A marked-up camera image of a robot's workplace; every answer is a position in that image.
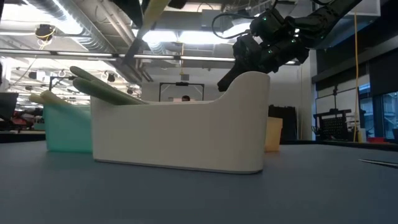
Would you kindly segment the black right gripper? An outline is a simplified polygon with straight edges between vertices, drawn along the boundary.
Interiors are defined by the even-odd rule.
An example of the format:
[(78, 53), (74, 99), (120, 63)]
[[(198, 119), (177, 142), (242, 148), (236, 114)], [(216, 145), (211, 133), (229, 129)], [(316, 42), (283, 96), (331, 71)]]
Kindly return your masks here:
[(275, 8), (268, 9), (250, 23), (249, 33), (233, 45), (235, 64), (217, 83), (225, 92), (235, 78), (247, 71), (277, 72), (279, 67), (297, 59), (304, 63), (309, 55), (295, 28)]

